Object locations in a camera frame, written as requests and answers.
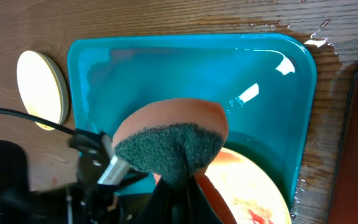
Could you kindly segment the orange sponge with green scourer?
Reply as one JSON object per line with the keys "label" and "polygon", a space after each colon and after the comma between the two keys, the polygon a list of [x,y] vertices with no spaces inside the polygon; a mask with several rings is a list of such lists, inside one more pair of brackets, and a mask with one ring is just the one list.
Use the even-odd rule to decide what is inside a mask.
{"label": "orange sponge with green scourer", "polygon": [[[133,169],[165,179],[179,196],[187,181],[216,158],[228,133],[219,103],[173,98],[150,103],[126,118],[112,138],[112,149]],[[178,203],[174,220],[179,223]]]}

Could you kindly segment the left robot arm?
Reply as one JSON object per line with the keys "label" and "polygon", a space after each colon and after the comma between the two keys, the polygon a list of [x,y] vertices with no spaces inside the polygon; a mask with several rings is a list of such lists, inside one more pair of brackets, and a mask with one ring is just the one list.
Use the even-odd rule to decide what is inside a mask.
{"label": "left robot arm", "polygon": [[0,223],[130,223],[148,195],[119,191],[146,178],[114,157],[107,134],[76,130],[68,145],[81,153],[75,182],[31,191],[27,155],[0,140]]}

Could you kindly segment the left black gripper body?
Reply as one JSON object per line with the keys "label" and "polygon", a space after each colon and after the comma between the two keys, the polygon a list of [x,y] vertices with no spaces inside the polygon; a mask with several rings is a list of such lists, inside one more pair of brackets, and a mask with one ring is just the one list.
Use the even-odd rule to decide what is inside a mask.
{"label": "left black gripper body", "polygon": [[78,184],[83,191],[81,214],[87,223],[107,223],[118,216],[119,196],[116,194],[147,174],[134,170],[112,149],[112,137],[74,130],[68,146],[80,152]]}

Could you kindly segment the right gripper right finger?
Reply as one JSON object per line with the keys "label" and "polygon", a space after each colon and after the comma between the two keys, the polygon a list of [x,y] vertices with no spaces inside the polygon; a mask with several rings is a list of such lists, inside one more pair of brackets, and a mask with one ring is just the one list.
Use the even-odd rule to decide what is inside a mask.
{"label": "right gripper right finger", "polygon": [[191,177],[178,196],[179,224],[222,224],[196,179]]}

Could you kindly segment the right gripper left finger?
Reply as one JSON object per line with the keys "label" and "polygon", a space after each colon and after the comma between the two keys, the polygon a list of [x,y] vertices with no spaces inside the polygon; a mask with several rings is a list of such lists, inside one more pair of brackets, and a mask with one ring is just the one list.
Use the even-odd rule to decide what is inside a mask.
{"label": "right gripper left finger", "polygon": [[177,192],[161,177],[133,224],[174,224],[174,207],[177,203]]}

